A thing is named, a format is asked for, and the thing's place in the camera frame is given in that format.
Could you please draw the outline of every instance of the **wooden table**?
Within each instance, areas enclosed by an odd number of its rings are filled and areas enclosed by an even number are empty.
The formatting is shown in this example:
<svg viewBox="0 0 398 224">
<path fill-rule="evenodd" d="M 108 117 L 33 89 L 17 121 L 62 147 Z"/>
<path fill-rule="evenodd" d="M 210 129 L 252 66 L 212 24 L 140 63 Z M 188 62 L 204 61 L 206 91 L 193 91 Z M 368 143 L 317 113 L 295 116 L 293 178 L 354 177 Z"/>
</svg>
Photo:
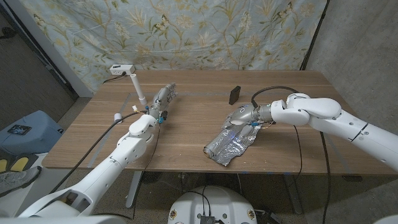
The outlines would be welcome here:
<svg viewBox="0 0 398 224">
<path fill-rule="evenodd" d="M 176 82 L 176 90 L 179 92 L 168 108 L 169 117 L 161 125 L 159 143 L 147 168 L 149 171 L 298 173 L 299 145 L 294 127 L 291 125 L 276 124 L 260 130 L 253 145 L 226 167 L 207 158 L 203 153 L 203 147 L 220 133 L 226 116 L 240 105 L 249 103 L 253 93 L 267 86 L 284 85 L 312 98 L 333 98 L 344 110 L 354 114 L 320 72 L 190 70 L 137 71 L 137 75 L 149 104 L 153 96 L 170 82 Z M 237 85 L 241 86 L 241 94 L 239 100 L 231 106 L 228 104 L 229 93 Z M 257 96 L 256 101 L 266 104 L 274 100 L 286 100 L 288 94 L 290 93 L 286 90 L 272 90 Z M 129 77 L 104 84 L 50 151 L 43 165 L 58 169 L 73 167 L 109 127 L 113 122 L 113 115 L 118 113 L 125 103 L 123 115 L 132 113 L 132 105 L 144 110 Z M 105 159 L 114 150 L 118 139 L 127 133 L 129 125 L 138 117 L 132 116 L 116 125 L 103 147 L 98 150 L 101 145 L 99 144 L 80 168 L 87 168 L 90 160 L 94 160 L 92 167 L 95 167 Z M 302 174 L 325 174 L 325 155 L 319 132 L 308 125 L 299 126 L 297 129 L 302 145 Z M 334 136 L 328 136 L 326 141 L 332 174 L 396 174 L 391 168 L 348 141 Z M 146 153 L 140 159 L 127 168 L 143 170 L 154 151 L 154 145 L 155 141 L 148 145 Z"/>
</svg>

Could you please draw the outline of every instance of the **yellow object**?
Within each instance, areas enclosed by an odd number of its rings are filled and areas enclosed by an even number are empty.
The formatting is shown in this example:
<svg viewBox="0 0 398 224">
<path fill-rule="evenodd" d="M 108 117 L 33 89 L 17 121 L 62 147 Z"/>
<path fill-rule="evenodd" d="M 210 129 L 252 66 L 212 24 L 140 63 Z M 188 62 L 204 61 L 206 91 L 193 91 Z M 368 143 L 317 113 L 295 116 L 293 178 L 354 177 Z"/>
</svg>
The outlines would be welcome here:
<svg viewBox="0 0 398 224">
<path fill-rule="evenodd" d="M 7 159 L 1 159 L 0 160 L 0 172 L 6 171 L 7 167 Z"/>
<path fill-rule="evenodd" d="M 22 157 L 18 159 L 18 161 L 15 162 L 14 165 L 12 165 L 11 171 L 23 171 L 28 162 L 29 159 L 27 157 Z"/>
</svg>

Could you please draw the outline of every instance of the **shoe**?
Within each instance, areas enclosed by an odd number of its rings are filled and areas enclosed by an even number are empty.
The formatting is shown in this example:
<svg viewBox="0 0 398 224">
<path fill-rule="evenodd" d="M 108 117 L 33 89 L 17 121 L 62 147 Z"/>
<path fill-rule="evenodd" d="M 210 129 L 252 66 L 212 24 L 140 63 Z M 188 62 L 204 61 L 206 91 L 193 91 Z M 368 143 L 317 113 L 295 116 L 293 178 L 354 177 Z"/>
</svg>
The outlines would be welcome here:
<svg viewBox="0 0 398 224">
<path fill-rule="evenodd" d="M 37 166 L 21 172 L 5 172 L 0 174 L 0 197 L 13 190 L 29 186 L 38 178 L 42 168 Z"/>
</svg>

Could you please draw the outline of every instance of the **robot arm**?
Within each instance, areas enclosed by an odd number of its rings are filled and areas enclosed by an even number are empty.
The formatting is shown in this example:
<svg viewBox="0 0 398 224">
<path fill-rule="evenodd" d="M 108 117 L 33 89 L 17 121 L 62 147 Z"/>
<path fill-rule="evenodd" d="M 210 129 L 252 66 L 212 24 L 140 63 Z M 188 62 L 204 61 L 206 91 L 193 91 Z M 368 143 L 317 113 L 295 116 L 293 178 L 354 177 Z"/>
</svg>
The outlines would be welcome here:
<svg viewBox="0 0 398 224">
<path fill-rule="evenodd" d="M 303 93 L 294 93 L 287 97 L 286 103 L 279 100 L 257 108 L 252 105 L 242 108 L 233 113 L 231 124 L 252 124 L 258 121 L 297 126 L 309 124 L 318 131 L 352 142 L 398 171 L 398 136 L 349 114 L 335 100 L 310 98 Z"/>
<path fill-rule="evenodd" d="M 168 84 L 155 95 L 148 114 L 142 115 L 129 127 L 117 143 L 116 149 L 96 166 L 79 183 L 42 197 L 23 211 L 19 217 L 80 217 L 90 215 L 100 198 L 116 180 L 126 166 L 140 158 L 147 145 L 153 140 L 153 130 L 161 114 L 172 99 L 175 83 Z"/>
</svg>

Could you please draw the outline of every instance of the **table leg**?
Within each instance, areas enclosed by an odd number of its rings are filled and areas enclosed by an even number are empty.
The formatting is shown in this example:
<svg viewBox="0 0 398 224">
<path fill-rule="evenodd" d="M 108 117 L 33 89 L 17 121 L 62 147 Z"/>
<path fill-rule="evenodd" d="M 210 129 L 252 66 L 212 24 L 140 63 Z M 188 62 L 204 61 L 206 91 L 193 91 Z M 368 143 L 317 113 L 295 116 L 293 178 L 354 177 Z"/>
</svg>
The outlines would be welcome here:
<svg viewBox="0 0 398 224">
<path fill-rule="evenodd" d="M 134 171 L 134 175 L 132 176 L 129 195 L 127 195 L 126 199 L 126 208 L 132 208 L 134 205 L 137 193 L 139 181 L 141 179 L 142 171 Z"/>
<path fill-rule="evenodd" d="M 303 213 L 303 207 L 297 190 L 296 181 L 292 175 L 284 175 L 286 190 L 289 194 L 290 201 L 292 202 L 294 213 L 300 215 Z"/>
</svg>

